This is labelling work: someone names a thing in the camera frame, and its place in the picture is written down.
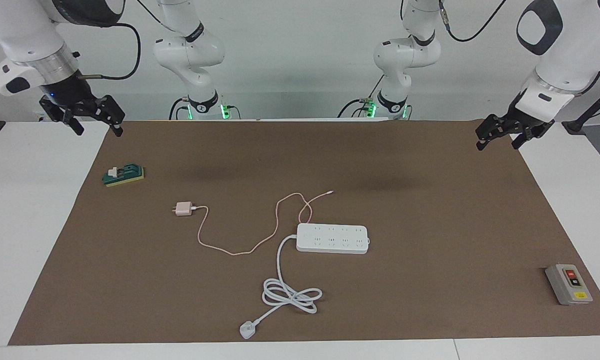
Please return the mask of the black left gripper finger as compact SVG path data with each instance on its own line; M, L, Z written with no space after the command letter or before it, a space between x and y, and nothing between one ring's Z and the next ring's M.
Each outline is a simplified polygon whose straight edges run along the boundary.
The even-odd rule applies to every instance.
M503 129L504 120L495 114L488 115L482 123L476 128L475 133L478 137L476 148L482 151L490 141L506 135Z
M523 144L532 140L534 137L534 129L532 126L522 126L520 133L511 142L511 146L514 150L519 150Z

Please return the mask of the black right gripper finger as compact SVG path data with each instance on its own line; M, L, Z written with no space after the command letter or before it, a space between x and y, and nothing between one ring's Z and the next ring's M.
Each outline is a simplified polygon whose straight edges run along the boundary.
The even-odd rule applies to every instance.
M48 119L55 123L64 123L64 125L69 126L69 128L71 128L71 130L73 130L73 132L75 132L78 136L82 136L84 127L80 124L70 109L63 110L59 105L53 103L53 101L46 96L43 96L39 100L39 105L41 105L42 109L45 111Z
M116 137L123 133L122 122L125 112L111 95L105 95L96 99L96 120L109 125L110 130Z

